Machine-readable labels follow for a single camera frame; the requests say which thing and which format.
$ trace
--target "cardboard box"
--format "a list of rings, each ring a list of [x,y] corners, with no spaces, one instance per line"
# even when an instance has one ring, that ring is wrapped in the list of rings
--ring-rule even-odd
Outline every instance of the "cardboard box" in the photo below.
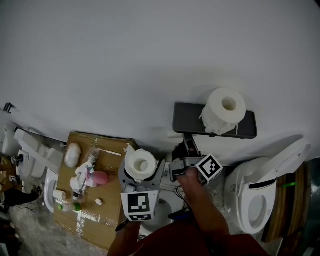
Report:
[[[121,156],[100,151],[95,164],[96,171],[109,173],[109,183],[98,187],[86,187],[81,204],[81,211],[63,212],[58,209],[58,203],[54,206],[54,220],[67,230],[82,237],[89,243],[109,250],[116,237],[116,227],[125,216],[122,210],[121,184],[118,179],[118,169],[125,157],[124,149],[130,144],[137,149],[138,146],[132,139],[109,138],[100,135],[71,132],[67,147],[71,143],[77,143],[81,147],[81,156],[76,168],[69,168],[63,162],[60,168],[57,190],[65,191],[67,201],[72,202],[71,177],[75,177],[76,169],[81,165],[88,150],[97,148],[120,153]],[[103,205],[97,205],[96,199],[100,198]]]

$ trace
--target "toilet paper roll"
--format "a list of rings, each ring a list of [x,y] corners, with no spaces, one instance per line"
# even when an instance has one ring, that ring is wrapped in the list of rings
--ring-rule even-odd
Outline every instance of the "toilet paper roll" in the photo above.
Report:
[[[61,190],[56,190],[55,189],[53,191],[52,195],[53,195],[54,198],[61,199],[61,200],[65,200],[67,198],[66,192],[61,191]]]
[[[217,135],[233,130],[246,115],[246,103],[237,91],[218,88],[210,95],[201,118],[206,133]]]
[[[128,145],[124,159],[126,172],[135,180],[143,181],[150,178],[156,171],[157,161],[148,151],[135,151]]]

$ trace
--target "plastic bottle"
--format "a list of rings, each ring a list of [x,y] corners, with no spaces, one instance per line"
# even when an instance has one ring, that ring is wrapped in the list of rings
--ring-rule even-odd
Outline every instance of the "plastic bottle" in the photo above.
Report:
[[[81,205],[77,202],[59,204],[58,208],[63,212],[81,211]]]

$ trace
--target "floor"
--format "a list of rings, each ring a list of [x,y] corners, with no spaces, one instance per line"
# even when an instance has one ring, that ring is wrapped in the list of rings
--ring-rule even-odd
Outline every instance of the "floor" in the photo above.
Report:
[[[42,143],[49,147],[62,150],[60,148],[60,143],[57,141],[43,139],[41,137],[38,137],[38,139],[42,140]],[[241,230],[232,223],[223,205],[223,191],[227,176],[226,173],[227,171],[223,170],[222,173],[210,183],[207,190],[211,195],[212,202],[226,218],[230,233],[232,235],[241,234]],[[44,183],[45,178],[46,174],[44,174],[40,179],[32,179],[30,181],[30,185]],[[53,214],[46,208],[43,197],[30,204],[29,208],[36,209],[36,212],[32,212],[26,208],[20,209],[18,207],[13,207],[9,210],[9,216],[15,224],[17,233],[20,235],[23,242],[20,249],[20,255],[99,256],[106,255],[108,253],[106,250],[86,242],[55,223]],[[253,237],[261,244],[270,256],[276,256],[281,240],[275,240],[266,244],[261,242],[262,234],[263,232],[259,232]]]

